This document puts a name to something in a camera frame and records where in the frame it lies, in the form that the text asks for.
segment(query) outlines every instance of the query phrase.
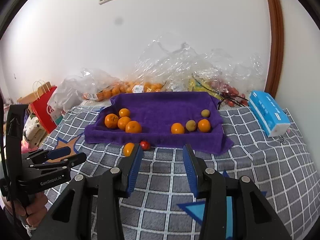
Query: bed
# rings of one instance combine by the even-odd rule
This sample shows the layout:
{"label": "bed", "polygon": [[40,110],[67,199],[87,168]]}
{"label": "bed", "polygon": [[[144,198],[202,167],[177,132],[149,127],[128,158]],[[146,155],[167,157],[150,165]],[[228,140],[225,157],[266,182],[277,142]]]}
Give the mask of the bed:
{"label": "bed", "polygon": [[[86,144],[84,128],[95,122],[102,107],[77,106],[67,112],[60,126],[43,142],[53,149],[58,142],[85,152],[87,161],[71,171],[96,176],[117,165],[123,146]],[[267,138],[248,107],[220,110],[223,130],[234,146],[220,156],[195,152],[208,167],[232,178],[246,175],[254,180],[291,234],[303,239],[318,218],[320,207],[319,174],[288,110],[291,127],[282,138]],[[67,184],[47,190],[47,208]],[[120,199],[120,212],[126,240],[198,239],[201,226],[178,204],[195,202],[190,193],[182,162],[182,150],[155,147],[144,152],[135,191]],[[92,213],[92,239],[96,235],[96,205]]]}

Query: green fruit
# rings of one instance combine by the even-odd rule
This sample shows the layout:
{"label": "green fruit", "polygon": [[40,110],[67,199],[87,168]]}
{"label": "green fruit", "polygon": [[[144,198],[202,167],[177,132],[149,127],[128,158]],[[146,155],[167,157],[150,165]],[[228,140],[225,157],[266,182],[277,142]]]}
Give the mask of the green fruit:
{"label": "green fruit", "polygon": [[204,109],[201,112],[202,117],[209,117],[210,116],[210,111],[208,109]]}
{"label": "green fruit", "polygon": [[193,132],[196,130],[197,128],[197,124],[195,121],[193,120],[189,120],[187,123],[186,123],[186,128],[189,132]]}

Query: finger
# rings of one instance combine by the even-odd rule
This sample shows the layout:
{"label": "finger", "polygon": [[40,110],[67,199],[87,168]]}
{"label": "finger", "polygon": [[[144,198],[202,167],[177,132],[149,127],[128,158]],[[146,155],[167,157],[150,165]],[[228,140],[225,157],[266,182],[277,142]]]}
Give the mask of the finger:
{"label": "finger", "polygon": [[[9,210],[9,212],[11,214],[13,214],[13,211],[12,211],[12,202],[11,201],[8,201],[5,203],[6,206],[7,206],[7,209]],[[18,202],[18,201],[14,201],[14,209],[15,209],[15,212],[17,215],[20,215],[20,216],[25,216],[26,215],[26,211],[25,209],[23,208],[23,206],[21,206],[21,204]]]}
{"label": "finger", "polygon": [[26,210],[29,215],[33,213],[37,213],[39,210],[41,210],[45,204],[47,204],[48,198],[45,194],[39,194],[36,195],[36,198],[33,203],[31,203],[29,206],[27,206]]}
{"label": "finger", "polygon": [[37,213],[34,213],[34,214],[28,216],[27,223],[29,225],[33,226],[34,228],[36,228],[39,225],[39,223],[41,222],[41,220],[44,218],[46,213],[47,213],[47,208],[42,207]]}
{"label": "finger", "polygon": [[44,191],[38,192],[38,193],[36,193],[35,195],[36,195],[36,198],[39,198],[39,197],[41,197],[42,195],[44,195]]}

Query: black clamp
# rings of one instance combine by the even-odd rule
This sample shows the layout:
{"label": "black clamp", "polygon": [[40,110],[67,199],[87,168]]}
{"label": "black clamp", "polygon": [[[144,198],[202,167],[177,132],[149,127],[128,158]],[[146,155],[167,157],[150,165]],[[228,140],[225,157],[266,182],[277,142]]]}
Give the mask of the black clamp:
{"label": "black clamp", "polygon": [[[11,105],[7,117],[5,165],[0,166],[0,189],[7,200],[18,199],[26,208],[32,195],[71,180],[73,166],[86,161],[86,154],[71,155],[69,147],[36,150],[21,154],[24,113],[28,105]],[[51,156],[65,157],[60,162],[46,162]]]}
{"label": "black clamp", "polygon": [[129,157],[100,176],[76,175],[49,209],[32,240],[90,240],[92,197],[98,196],[98,240],[124,240],[119,198],[134,191],[143,151],[135,144]]}
{"label": "black clamp", "polygon": [[291,240],[268,200],[248,176],[224,177],[196,157],[190,145],[183,148],[182,154],[191,192],[197,199],[206,199],[199,240],[227,238],[227,196],[232,197],[232,239]]}

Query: blue tissue box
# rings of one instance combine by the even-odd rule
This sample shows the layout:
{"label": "blue tissue box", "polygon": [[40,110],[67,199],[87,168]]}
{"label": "blue tissue box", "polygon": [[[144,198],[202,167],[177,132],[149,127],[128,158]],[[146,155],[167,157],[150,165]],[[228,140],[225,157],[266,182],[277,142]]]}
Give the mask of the blue tissue box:
{"label": "blue tissue box", "polygon": [[249,106],[268,137],[283,135],[289,128],[287,115],[268,93],[253,90]]}

